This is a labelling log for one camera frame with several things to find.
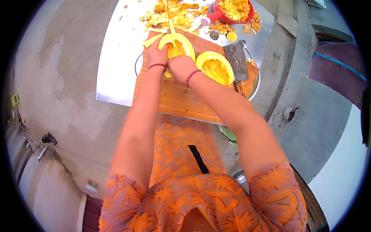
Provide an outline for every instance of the wooden cutting board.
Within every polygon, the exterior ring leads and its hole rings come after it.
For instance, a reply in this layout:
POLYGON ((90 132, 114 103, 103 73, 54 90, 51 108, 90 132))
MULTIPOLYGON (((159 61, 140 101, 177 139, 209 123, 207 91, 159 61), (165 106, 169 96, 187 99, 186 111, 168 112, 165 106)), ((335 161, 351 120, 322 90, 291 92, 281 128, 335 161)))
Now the wooden cutting board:
MULTIPOLYGON (((210 41, 204 40, 198 36, 191 35, 179 30, 176 31, 187 37, 187 39, 191 42, 196 58, 199 54, 206 51, 213 51, 223 55, 224 57, 226 56, 223 47, 210 41)), ((148 35, 148 39, 158 34, 159 33, 157 32, 151 31, 148 35)), ((138 94, 144 76, 147 73, 148 67, 148 60, 144 50, 142 69, 138 74, 137 82, 135 83, 134 100, 138 94)), ((241 82, 241 84, 245 94, 249 95, 259 69, 249 62, 247 63, 247 68, 249 70, 249 79, 241 82)), ((226 85, 225 87, 235 91, 234 82, 232 82, 230 85, 226 85)), ((163 76, 162 80, 160 112, 191 118, 199 121, 224 124, 222 120, 220 120, 220 118, 190 88, 187 88, 185 84, 172 83, 165 76, 163 76)))

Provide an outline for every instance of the cleaver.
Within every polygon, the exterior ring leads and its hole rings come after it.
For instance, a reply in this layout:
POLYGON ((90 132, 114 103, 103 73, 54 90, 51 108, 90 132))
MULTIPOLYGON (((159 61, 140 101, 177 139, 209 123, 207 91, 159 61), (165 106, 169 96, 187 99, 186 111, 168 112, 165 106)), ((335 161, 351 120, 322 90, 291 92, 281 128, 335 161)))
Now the cleaver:
POLYGON ((245 81, 249 78, 245 52, 240 43, 225 46, 224 52, 226 53, 228 62, 232 66, 232 71, 234 74, 234 86, 236 91, 247 98, 241 86, 241 81, 245 81))

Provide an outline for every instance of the pumpkin pulp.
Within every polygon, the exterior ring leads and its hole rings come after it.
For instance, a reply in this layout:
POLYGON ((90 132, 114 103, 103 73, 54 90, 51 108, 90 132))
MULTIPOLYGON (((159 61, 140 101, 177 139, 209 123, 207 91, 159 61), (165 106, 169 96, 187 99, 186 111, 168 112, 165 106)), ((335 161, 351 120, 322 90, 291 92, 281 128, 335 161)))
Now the pumpkin pulp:
POLYGON ((176 39, 174 40, 174 43, 175 43, 175 47, 174 47, 173 43, 169 43, 170 47, 169 47, 169 50, 167 52, 167 56, 170 59, 172 59, 173 57, 176 57, 176 56, 180 56, 180 55, 186 56, 187 53, 184 50, 183 44, 179 40, 176 40, 176 39))
POLYGON ((226 66, 218 59, 208 59, 202 64, 202 72, 223 85, 228 85, 229 74, 226 66))

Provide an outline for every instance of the orange patterned clothing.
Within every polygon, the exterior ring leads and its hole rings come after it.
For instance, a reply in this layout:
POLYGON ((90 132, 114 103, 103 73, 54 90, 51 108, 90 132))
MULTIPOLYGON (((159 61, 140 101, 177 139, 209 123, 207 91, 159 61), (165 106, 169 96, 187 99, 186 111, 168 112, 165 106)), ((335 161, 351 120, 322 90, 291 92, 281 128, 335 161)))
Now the orange patterned clothing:
POLYGON ((226 174, 208 123, 162 115, 150 189, 145 194, 131 178, 110 176, 99 228, 180 231, 197 207, 217 231, 305 231, 305 202, 287 162, 261 168, 249 189, 250 195, 226 174), (196 145, 209 174, 201 173, 188 145, 196 145))

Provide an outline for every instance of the red bowl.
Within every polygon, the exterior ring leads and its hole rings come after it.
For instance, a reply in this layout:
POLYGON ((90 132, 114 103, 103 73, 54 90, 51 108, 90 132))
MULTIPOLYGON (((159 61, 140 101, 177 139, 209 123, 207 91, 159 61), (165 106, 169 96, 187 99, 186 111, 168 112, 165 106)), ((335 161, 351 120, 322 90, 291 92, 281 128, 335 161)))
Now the red bowl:
POLYGON ((250 1, 248 1, 249 5, 250 5, 250 11, 249 11, 249 17, 246 19, 245 22, 241 23, 241 22, 237 22, 237 21, 234 21, 233 19, 231 19, 230 17, 226 16, 223 11, 220 9, 220 6, 218 4, 218 0, 216 0, 213 4, 213 11, 214 12, 221 12, 221 16, 219 18, 220 21, 222 21, 223 23, 228 23, 228 24, 245 24, 245 23, 248 23, 250 22, 253 17, 254 17, 254 8, 253 8, 253 5, 251 4, 250 1))

